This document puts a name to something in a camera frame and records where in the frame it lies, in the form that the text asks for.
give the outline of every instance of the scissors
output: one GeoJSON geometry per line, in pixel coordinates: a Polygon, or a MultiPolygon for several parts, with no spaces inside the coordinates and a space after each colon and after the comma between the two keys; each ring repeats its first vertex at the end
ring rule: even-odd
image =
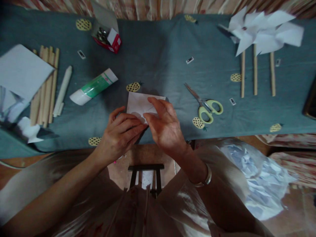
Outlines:
{"type": "Polygon", "coordinates": [[[198,101],[199,104],[200,104],[200,107],[198,108],[198,117],[199,117],[199,119],[200,119],[202,122],[204,122],[204,123],[206,123],[206,124],[210,124],[210,123],[212,123],[212,122],[214,121],[213,116],[212,116],[212,113],[215,113],[215,114],[217,114],[217,115],[220,115],[220,114],[223,113],[224,109],[223,109],[223,106],[222,106],[222,104],[221,104],[220,102],[218,102],[218,101],[216,101],[216,100],[203,100],[203,99],[201,99],[201,98],[197,95],[197,93],[196,93],[194,90],[192,90],[192,88],[191,88],[188,84],[185,83],[184,85],[185,85],[186,88],[189,90],[189,92],[191,92],[191,94],[197,99],[197,101],[198,101]],[[214,109],[214,107],[212,106],[214,103],[215,103],[215,104],[218,104],[218,106],[220,107],[220,110],[219,110],[219,111],[217,111],[216,109],[214,109]],[[202,118],[202,114],[203,114],[203,113],[205,113],[205,114],[209,117],[210,120],[205,121],[205,120],[202,118]]]}

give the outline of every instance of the hand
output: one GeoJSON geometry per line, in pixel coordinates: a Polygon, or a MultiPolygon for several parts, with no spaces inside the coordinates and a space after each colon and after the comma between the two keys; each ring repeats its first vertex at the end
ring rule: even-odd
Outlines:
{"type": "Polygon", "coordinates": [[[155,143],[173,159],[186,152],[187,144],[181,132],[180,122],[171,103],[149,97],[148,101],[155,107],[159,118],[145,113],[152,138],[155,143]]]}
{"type": "Polygon", "coordinates": [[[124,109],[125,106],[122,106],[109,116],[108,126],[92,153],[97,165],[105,167],[124,155],[147,127],[147,124],[142,124],[135,115],[121,113],[118,116],[124,109]]]}

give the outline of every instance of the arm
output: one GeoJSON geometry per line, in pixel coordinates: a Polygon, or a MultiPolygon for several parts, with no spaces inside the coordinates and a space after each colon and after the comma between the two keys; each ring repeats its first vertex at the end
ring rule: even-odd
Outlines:
{"type": "MultiPolygon", "coordinates": [[[[159,115],[157,118],[144,114],[154,141],[178,163],[192,183],[205,181],[207,167],[186,144],[172,104],[155,98],[148,101],[155,106],[159,115]]],[[[212,173],[208,185],[196,189],[217,226],[227,232],[254,232],[255,218],[216,173],[212,173]]]]}
{"type": "Polygon", "coordinates": [[[8,236],[35,236],[56,223],[72,207],[82,190],[109,164],[125,154],[147,127],[136,116],[110,114],[108,127],[93,153],[34,199],[3,226],[8,236]]]}

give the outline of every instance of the scissor blade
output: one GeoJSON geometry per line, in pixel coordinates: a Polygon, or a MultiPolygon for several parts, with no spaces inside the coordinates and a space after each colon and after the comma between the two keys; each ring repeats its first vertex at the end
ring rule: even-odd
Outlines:
{"type": "Polygon", "coordinates": [[[197,101],[200,102],[201,98],[197,95],[197,93],[194,90],[192,90],[192,88],[188,84],[185,83],[184,85],[189,90],[189,92],[191,92],[191,94],[197,99],[197,101]]]}

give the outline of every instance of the person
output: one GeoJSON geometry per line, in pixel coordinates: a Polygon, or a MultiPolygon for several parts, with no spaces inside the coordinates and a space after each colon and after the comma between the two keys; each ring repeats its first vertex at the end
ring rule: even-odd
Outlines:
{"type": "Polygon", "coordinates": [[[67,159],[44,159],[9,181],[0,192],[3,232],[7,236],[273,236],[243,204],[244,175],[219,150],[209,150],[212,153],[206,156],[211,162],[204,161],[185,142],[172,104],[153,97],[148,101],[158,114],[144,114],[153,140],[181,167],[157,199],[139,186],[127,192],[111,181],[100,182],[105,168],[131,149],[148,126],[123,113],[123,106],[110,114],[100,143],[81,162],[78,154],[66,152],[67,159]],[[72,163],[70,171],[65,171],[69,168],[65,162],[72,163]],[[38,191],[27,181],[63,172],[51,183],[37,182],[38,191]]]}

